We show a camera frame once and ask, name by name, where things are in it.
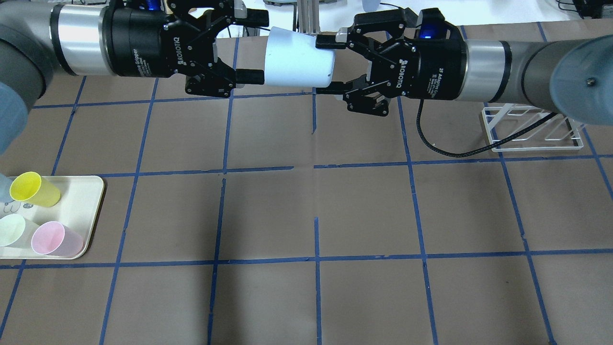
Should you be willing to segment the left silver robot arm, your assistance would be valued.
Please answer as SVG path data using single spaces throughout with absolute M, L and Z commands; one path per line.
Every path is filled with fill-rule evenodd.
M 263 85 L 262 70 L 235 69 L 217 56 L 216 38 L 232 25 L 269 25 L 269 13 L 240 0 L 110 0 L 102 5 L 1 2 L 1 129 L 5 152 L 55 74 L 186 77 L 187 94 L 228 98 Z

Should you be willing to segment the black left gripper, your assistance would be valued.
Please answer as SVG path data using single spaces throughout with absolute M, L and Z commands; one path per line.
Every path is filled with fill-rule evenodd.
M 169 0 L 171 13 L 112 0 L 102 11 L 102 46 L 110 72 L 121 77 L 186 77 L 185 92 L 228 98 L 240 85 L 264 85 L 261 69 L 235 69 L 216 52 L 230 25 L 268 27 L 269 12 L 237 9 L 232 0 Z

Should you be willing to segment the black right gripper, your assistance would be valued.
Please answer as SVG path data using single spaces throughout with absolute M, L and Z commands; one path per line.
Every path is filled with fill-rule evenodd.
M 315 48 L 348 49 L 369 62 L 366 74 L 332 81 L 315 94 L 340 97 L 351 112 L 386 116 L 393 98 L 455 100 L 461 93 L 468 48 L 459 29 L 449 24 L 447 39 L 416 39 L 418 14 L 410 8 L 357 14 L 341 33 L 318 34 Z

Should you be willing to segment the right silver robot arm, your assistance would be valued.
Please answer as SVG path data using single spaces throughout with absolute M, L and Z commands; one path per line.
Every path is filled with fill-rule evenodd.
M 582 124 L 610 126 L 611 35 L 555 42 L 463 38 L 437 8 L 357 14 L 316 48 L 348 49 L 369 62 L 366 74 L 333 81 L 318 94 L 339 95 L 351 112 L 386 116 L 389 102 L 414 100 L 526 104 Z

